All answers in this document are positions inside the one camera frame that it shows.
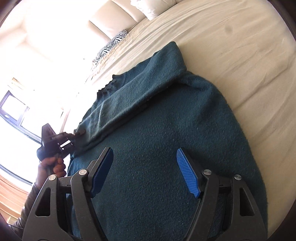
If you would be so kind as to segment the left forearm grey sleeve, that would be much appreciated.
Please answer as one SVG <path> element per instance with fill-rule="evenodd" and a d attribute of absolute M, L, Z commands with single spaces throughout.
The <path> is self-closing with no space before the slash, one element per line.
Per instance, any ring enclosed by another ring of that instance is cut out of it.
<path fill-rule="evenodd" d="M 33 184 L 30 193 L 27 196 L 27 200 L 23 206 L 21 211 L 21 216 L 17 219 L 17 221 L 11 226 L 12 231 L 19 237 L 22 238 L 23 230 L 25 228 L 28 216 L 33 207 L 33 204 L 40 192 L 40 189 L 37 187 L 36 183 Z"/>

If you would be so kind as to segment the person left hand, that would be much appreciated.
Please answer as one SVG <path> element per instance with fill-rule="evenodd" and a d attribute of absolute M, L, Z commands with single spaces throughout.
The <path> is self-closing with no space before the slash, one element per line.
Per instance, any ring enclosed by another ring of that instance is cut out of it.
<path fill-rule="evenodd" d="M 62 158 L 45 158 L 38 166 L 38 174 L 35 182 L 36 187 L 40 190 L 51 174 L 55 174 L 58 178 L 65 177 L 65 169 L 66 166 Z"/>

